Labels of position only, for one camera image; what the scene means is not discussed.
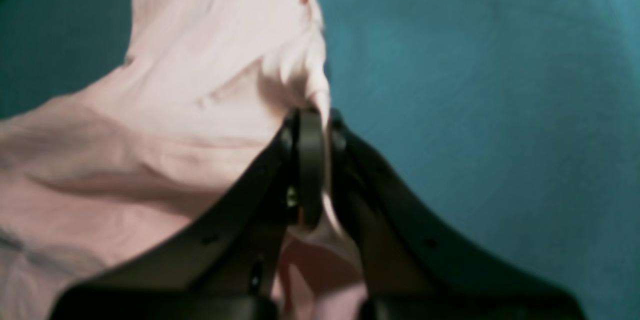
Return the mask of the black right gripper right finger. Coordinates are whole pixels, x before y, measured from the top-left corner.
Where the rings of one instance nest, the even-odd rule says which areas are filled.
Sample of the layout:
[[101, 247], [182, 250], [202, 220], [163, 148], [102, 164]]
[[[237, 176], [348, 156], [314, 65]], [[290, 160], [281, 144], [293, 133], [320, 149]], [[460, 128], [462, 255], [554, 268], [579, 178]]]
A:
[[304, 221], [321, 190], [359, 251], [367, 299], [360, 320], [583, 320], [566, 291], [478, 247], [413, 194], [386, 159], [331, 112], [328, 137], [314, 111], [299, 115]]

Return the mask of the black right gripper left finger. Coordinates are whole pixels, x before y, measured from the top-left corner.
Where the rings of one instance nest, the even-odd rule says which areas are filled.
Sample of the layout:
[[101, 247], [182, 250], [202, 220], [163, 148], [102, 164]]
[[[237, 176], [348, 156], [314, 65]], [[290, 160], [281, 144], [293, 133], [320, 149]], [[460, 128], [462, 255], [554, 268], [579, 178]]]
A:
[[52, 320], [276, 320], [270, 299], [282, 240], [297, 215], [300, 111], [212, 208], [137, 258], [73, 286]]

